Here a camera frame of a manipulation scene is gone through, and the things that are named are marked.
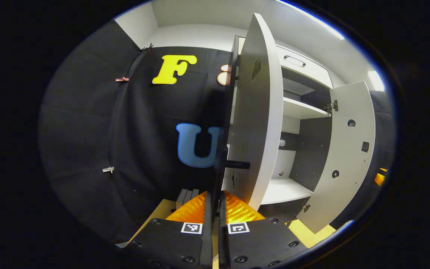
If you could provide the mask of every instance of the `ceiling light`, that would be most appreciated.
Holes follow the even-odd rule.
[[[376,71],[367,72],[371,82],[374,85],[374,90],[379,90],[380,92],[384,92],[384,84],[379,77],[379,74]]]
[[[343,37],[340,33],[336,32],[336,30],[335,30],[335,29],[331,28],[331,26],[329,26],[328,24],[325,24],[325,23],[324,23],[324,22],[322,22],[320,19],[318,19],[318,18],[314,17],[312,14],[309,14],[309,13],[307,13],[307,12],[305,12],[305,11],[303,11],[303,10],[299,9],[298,7],[295,7],[295,6],[291,5],[291,4],[288,4],[288,3],[286,3],[286,2],[283,2],[283,1],[281,1],[281,0],[275,0],[275,1],[276,1],[276,2],[280,2],[280,3],[282,3],[282,4],[283,4],[283,5],[285,5],[285,6],[291,7],[292,9],[296,10],[297,12],[300,12],[301,14],[305,15],[306,17],[309,17],[310,19],[314,20],[314,21],[315,21],[315,22],[317,22],[319,25],[323,26],[323,27],[324,27],[324,28],[326,28],[328,31],[330,31],[331,33],[333,33],[333,34],[334,34],[336,37],[338,37],[340,40],[343,40],[343,39],[344,39],[344,37]]]

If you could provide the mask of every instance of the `yellow letter f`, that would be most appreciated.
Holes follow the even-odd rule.
[[[159,75],[152,80],[153,84],[174,84],[177,82],[177,78],[174,78],[174,71],[177,71],[177,75],[184,75],[187,71],[187,63],[181,62],[177,64],[179,60],[187,61],[191,65],[197,63],[197,57],[193,55],[165,55],[162,57],[163,63],[160,68]]]

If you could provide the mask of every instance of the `open cabinet door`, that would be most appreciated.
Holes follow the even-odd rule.
[[[275,40],[260,14],[253,14],[241,55],[227,168],[222,189],[258,210],[275,167],[283,118],[283,80]]]
[[[318,185],[297,218],[313,233],[335,219],[357,193],[373,156],[375,118],[364,81],[330,89],[338,111],[331,117],[331,143]]]

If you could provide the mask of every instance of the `blue letter u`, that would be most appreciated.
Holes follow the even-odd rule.
[[[195,141],[202,128],[195,124],[178,124],[175,129],[179,132],[177,151],[179,159],[183,163],[191,167],[209,167],[215,163],[218,127],[208,128],[208,133],[212,135],[212,144],[210,145],[210,154],[204,158],[195,155]]]

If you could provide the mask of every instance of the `white shelf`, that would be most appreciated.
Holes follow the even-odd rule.
[[[312,191],[293,179],[272,177],[261,204],[293,201],[310,197],[312,194]]]
[[[300,120],[331,117],[326,111],[287,97],[283,97],[283,115]]]

